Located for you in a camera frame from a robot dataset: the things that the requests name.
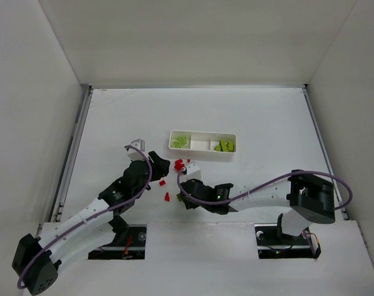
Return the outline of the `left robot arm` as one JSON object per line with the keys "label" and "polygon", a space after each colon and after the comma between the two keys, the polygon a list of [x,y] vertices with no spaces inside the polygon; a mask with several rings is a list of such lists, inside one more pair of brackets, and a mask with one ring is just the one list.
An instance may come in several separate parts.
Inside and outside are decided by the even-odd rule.
{"label": "left robot arm", "polygon": [[171,163],[154,151],[145,155],[133,146],[127,146],[127,151],[131,162],[123,175],[89,205],[49,232],[26,234],[19,240],[12,260],[18,289],[31,295],[43,293],[67,264],[110,243],[128,228],[121,214],[150,190],[150,183],[168,175]]}

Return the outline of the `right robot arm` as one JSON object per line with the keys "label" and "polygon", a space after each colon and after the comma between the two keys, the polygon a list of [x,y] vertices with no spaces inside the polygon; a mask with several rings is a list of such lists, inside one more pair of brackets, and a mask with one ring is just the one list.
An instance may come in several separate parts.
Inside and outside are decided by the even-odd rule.
{"label": "right robot arm", "polygon": [[201,207],[227,215],[250,208],[287,208],[277,218],[277,233],[297,237],[312,224],[335,222],[334,186],[319,175],[294,170],[256,187],[232,183],[210,187],[183,172],[177,176],[177,185],[179,198],[188,210]]}

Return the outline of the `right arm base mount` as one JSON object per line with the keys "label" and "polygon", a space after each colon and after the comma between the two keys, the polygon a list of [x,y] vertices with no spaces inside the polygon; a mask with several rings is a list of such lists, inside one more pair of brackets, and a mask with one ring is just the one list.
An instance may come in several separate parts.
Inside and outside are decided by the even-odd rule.
{"label": "right arm base mount", "polygon": [[259,259],[316,260],[322,253],[316,234],[307,227],[298,236],[283,234],[278,224],[256,224],[254,226]]}

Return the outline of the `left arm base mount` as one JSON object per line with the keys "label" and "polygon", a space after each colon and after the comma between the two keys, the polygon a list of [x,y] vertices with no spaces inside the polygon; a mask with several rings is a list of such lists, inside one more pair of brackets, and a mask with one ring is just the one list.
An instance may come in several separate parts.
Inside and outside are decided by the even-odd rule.
{"label": "left arm base mount", "polygon": [[122,228],[113,240],[88,255],[88,260],[144,260],[147,241],[146,224],[127,224],[120,219]]}

